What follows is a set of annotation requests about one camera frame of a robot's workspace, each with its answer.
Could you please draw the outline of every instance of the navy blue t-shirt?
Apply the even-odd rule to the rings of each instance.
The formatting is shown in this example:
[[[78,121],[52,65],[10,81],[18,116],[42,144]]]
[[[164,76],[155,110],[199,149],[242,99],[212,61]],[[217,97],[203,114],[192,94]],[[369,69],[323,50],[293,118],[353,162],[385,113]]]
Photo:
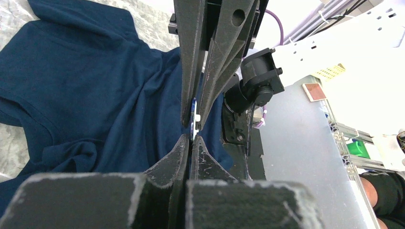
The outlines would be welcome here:
[[[30,160],[0,183],[0,216],[34,173],[143,172],[189,131],[180,123],[179,48],[149,48],[126,10],[85,0],[28,2],[41,20],[25,24],[0,52],[0,122],[24,128]],[[200,135],[229,169],[222,101]]]

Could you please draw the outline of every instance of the white panel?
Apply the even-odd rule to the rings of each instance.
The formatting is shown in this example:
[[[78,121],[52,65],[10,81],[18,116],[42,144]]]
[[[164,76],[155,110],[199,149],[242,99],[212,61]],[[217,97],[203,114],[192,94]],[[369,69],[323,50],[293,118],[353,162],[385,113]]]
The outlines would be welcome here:
[[[373,143],[380,151],[384,167],[394,171],[405,171],[403,160],[405,154],[399,147],[396,135],[379,135],[373,137]]]
[[[383,158],[381,157],[381,154],[375,145],[372,145],[369,143],[365,143],[364,145],[366,147],[366,150],[367,150],[368,155],[370,156],[371,160],[381,161],[381,162],[383,161]]]
[[[397,47],[405,33],[404,5],[397,2],[385,1],[355,19],[299,42],[276,47],[273,57],[276,66],[283,69],[284,86],[345,60],[370,58],[379,50]]]
[[[381,2],[383,2],[383,0],[369,0],[369,2],[370,2],[373,6],[377,6],[378,4],[380,4]]]
[[[374,5],[372,5],[369,1],[366,1],[365,3],[363,3],[361,6],[358,7],[358,9],[364,13],[367,12],[368,10],[371,10],[374,7]]]

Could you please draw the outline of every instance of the wire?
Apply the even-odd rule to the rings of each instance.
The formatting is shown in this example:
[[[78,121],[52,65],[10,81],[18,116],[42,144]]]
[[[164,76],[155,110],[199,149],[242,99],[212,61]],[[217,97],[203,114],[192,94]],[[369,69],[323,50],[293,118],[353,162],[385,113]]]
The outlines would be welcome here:
[[[249,123],[247,124],[247,141],[246,141],[246,155],[250,156],[250,142],[252,139],[252,126],[253,126],[253,115],[255,113],[256,104],[253,103],[250,108]]]
[[[280,29],[280,45],[283,45],[284,43],[284,29],[283,25],[281,24],[280,18],[277,17],[277,15],[269,10],[266,9],[266,13],[270,14],[274,19],[276,19],[278,28]]]
[[[328,18],[327,20],[338,20],[338,19],[336,19],[336,18],[334,18],[334,17],[356,18],[356,17],[350,16],[350,15],[338,14],[338,15],[335,15],[335,16],[333,16],[333,17]],[[305,38],[310,37],[310,36],[311,36],[312,34],[314,34],[319,28],[322,28],[322,26],[323,26],[324,24],[326,24],[325,21],[324,21],[320,26],[318,26],[316,29],[314,29],[314,30],[313,30],[308,36],[306,36]]]
[[[354,18],[353,16],[350,16],[349,14],[352,13],[355,9],[357,9],[359,6],[361,6],[366,1],[367,0],[363,0],[363,1],[362,0],[357,0],[357,2],[355,2],[352,5],[352,7],[350,7],[349,9],[345,10],[345,12],[343,14],[339,14],[339,15],[335,15],[335,16],[327,18],[327,20],[336,20],[335,22],[329,23],[329,25],[327,27],[317,31],[318,29],[322,28],[322,26],[324,26],[326,24],[326,22],[323,22],[320,26],[318,26],[317,28],[315,28],[314,30],[312,30],[311,32],[309,32],[307,35],[303,36],[299,40],[310,37],[313,34],[317,34],[319,32],[325,31],[325,30],[329,29],[330,27],[334,26],[336,23],[340,22],[345,17]]]
[[[350,14],[350,13],[353,12],[355,9],[357,9],[359,6],[363,5],[363,3],[365,3],[366,1],[367,1],[367,0],[363,0],[363,1],[358,0],[355,4],[353,4],[352,7],[350,7],[350,9],[348,9],[347,11],[345,11],[345,12],[343,13],[343,15],[346,16],[346,15]],[[340,18],[337,19],[334,23],[332,23],[332,24],[330,24],[329,26],[327,26],[327,27],[325,27],[325,28],[319,30],[319,31],[316,32],[316,33],[319,33],[319,32],[322,32],[322,31],[325,31],[325,30],[329,29],[330,27],[334,26],[336,23],[340,22],[343,18],[344,18],[344,17],[340,17]]]

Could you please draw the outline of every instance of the white surface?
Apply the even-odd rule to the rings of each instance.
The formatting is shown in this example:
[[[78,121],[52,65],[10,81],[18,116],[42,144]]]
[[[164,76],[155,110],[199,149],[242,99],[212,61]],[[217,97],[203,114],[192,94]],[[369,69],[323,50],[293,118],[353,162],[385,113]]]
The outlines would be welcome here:
[[[367,172],[367,170],[362,169],[362,168],[356,168],[356,170],[357,170],[357,174],[363,174],[363,173]]]
[[[323,7],[319,0],[270,0],[267,9],[275,13],[284,28],[284,40],[288,39],[298,28],[308,22]],[[273,48],[280,44],[280,29],[276,20],[265,14],[255,49]]]
[[[352,128],[376,134],[396,134],[404,126],[399,77],[404,50],[369,51],[364,62],[346,62],[348,71],[325,83],[324,89],[337,120]]]
[[[383,161],[383,158],[381,157],[381,154],[375,145],[371,145],[369,143],[364,143],[364,146],[366,147],[368,156],[370,156],[371,160],[381,161],[381,162]]]
[[[283,69],[280,77],[283,85],[291,85],[315,71],[338,63],[343,63],[353,72],[359,72],[358,69],[361,69],[362,74],[380,76],[375,75],[375,68],[383,68],[380,67],[381,64],[376,63],[387,63],[391,59],[384,55],[389,56],[397,52],[390,48],[397,47],[405,33],[404,11],[404,1],[387,0],[373,8],[370,14],[364,13],[302,41],[276,47],[273,57],[276,66]],[[393,12],[396,16],[389,18],[388,15]]]
[[[402,152],[396,140],[396,135],[379,135],[373,137],[374,145],[381,154],[384,167],[395,171],[405,171],[402,160],[405,154]]]

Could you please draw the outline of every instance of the purple cable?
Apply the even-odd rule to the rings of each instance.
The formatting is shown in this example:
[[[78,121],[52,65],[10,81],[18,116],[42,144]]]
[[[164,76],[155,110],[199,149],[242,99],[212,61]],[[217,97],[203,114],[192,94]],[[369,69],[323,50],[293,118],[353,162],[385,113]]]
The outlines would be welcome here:
[[[276,19],[278,27],[280,28],[280,45],[283,45],[284,42],[284,30],[283,30],[283,25],[281,24],[280,19],[275,15],[273,12],[266,10],[266,13],[270,14],[274,19]],[[266,119],[266,113],[267,113],[267,108],[266,105],[263,106],[263,120]],[[259,128],[263,125],[263,121],[260,120],[260,122],[256,125],[256,128]]]
[[[283,45],[284,42],[284,29],[283,25],[281,24],[280,18],[277,17],[273,12],[266,9],[266,13],[270,14],[274,19],[276,19],[278,27],[280,28],[280,45]]]

